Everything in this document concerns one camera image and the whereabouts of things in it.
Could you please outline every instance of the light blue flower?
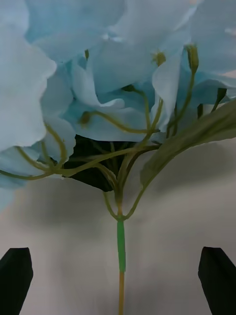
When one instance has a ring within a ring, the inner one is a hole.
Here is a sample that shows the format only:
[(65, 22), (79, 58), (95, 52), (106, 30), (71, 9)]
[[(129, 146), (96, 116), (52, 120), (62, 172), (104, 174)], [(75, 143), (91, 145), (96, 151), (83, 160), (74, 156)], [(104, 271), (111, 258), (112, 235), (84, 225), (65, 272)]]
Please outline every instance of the light blue flower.
[[(184, 45), (191, 41), (187, 22), (194, 13), (188, 1), (182, 1), (182, 6), (169, 2), (171, 8), (164, 6), (165, 19), (158, 19), (159, 1), (128, 1), (122, 18), (89, 50), (88, 61), (82, 55), (73, 60), (72, 88), (77, 102), (65, 117), (79, 135), (103, 141), (142, 140), (145, 133), (121, 130), (100, 116), (94, 115), (86, 126), (79, 121), (84, 112), (100, 111), (128, 128), (147, 129), (144, 98), (121, 90), (132, 84), (142, 91), (144, 83), (152, 90), (152, 97), (147, 94), (150, 122), (161, 97), (163, 111), (156, 127), (166, 131), (176, 103), (181, 55)], [(159, 67), (152, 60), (158, 52), (166, 57)]]
[(199, 70), (214, 74), (236, 69), (236, 2), (205, 0), (191, 20), (192, 41), (198, 47)]
[(56, 65), (24, 39), (27, 17), (22, 0), (0, 2), (0, 151), (30, 146), (46, 133), (40, 98)]
[(58, 63), (98, 43), (124, 10), (124, 0), (26, 0), (26, 4), (27, 39)]
[[(62, 118), (69, 104), (73, 100), (73, 95), (68, 84), (67, 72), (64, 67), (60, 67), (57, 72), (49, 79), (46, 92), (44, 93), (41, 104), (43, 122), (52, 128), (63, 142), (66, 149), (66, 162), (73, 154), (75, 146), (75, 130), (71, 124)], [(47, 131), (42, 139), (45, 143), (47, 155), (54, 161), (61, 159), (61, 149), (58, 141)], [(29, 147), (11, 147), (0, 152), (0, 194), (2, 193), (0, 209), (3, 209), (14, 197), (14, 190), (24, 186), (27, 180), (10, 177), (2, 172), (24, 177), (43, 175), (45, 171), (38, 169), (29, 163), (19, 150), (23, 150), (27, 156), (44, 167), (47, 160), (42, 151), (42, 141), (36, 142)]]
[[(218, 88), (227, 89), (221, 102), (232, 98), (231, 90), (236, 88), (236, 79), (227, 72), (236, 69), (236, 3), (233, 0), (205, 0), (196, 9), (189, 21), (191, 41), (198, 50), (199, 67), (195, 75), (194, 87), (189, 107), (214, 105)], [(186, 98), (191, 72), (186, 52), (181, 63), (181, 74), (177, 105), (180, 109)]]

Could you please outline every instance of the white wall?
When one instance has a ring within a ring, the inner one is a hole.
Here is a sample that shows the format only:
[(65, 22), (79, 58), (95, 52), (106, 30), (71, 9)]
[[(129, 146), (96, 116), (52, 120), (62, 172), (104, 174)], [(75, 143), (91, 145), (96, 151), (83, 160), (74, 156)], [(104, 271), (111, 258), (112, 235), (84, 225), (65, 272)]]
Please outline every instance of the white wall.
[[(139, 187), (137, 168), (125, 209)], [(221, 247), (236, 264), (236, 141), (175, 158), (125, 229), (125, 314), (210, 315), (198, 264), (203, 246)], [(34, 278), (21, 315), (117, 314), (116, 222), (99, 190), (70, 179), (30, 183), (1, 213), (0, 239), (0, 255), (31, 251)]]

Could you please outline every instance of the hydrangea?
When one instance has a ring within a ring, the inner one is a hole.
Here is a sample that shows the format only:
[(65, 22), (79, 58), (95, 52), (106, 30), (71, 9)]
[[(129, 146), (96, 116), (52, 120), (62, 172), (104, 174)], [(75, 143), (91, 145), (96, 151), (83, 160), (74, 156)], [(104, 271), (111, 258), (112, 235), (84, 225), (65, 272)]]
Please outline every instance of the hydrangea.
[(5, 199), (5, 190), (11, 195), (29, 176), (43, 176), (48, 164), (67, 161), (75, 134), (138, 142), (153, 125), (151, 140), (164, 142), (186, 107), (173, 133), (197, 119), (200, 104), (234, 98), (236, 81), (226, 73), (236, 67), (235, 6), (234, 0), (2, 0)]

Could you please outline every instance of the green tape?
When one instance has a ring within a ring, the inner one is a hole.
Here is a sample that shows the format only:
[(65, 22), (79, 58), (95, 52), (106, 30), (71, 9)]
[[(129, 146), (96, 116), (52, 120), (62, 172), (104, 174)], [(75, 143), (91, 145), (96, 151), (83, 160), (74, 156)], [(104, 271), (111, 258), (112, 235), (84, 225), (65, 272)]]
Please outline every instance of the green tape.
[(124, 221), (117, 221), (117, 243), (119, 270), (125, 272), (125, 238), (124, 238)]

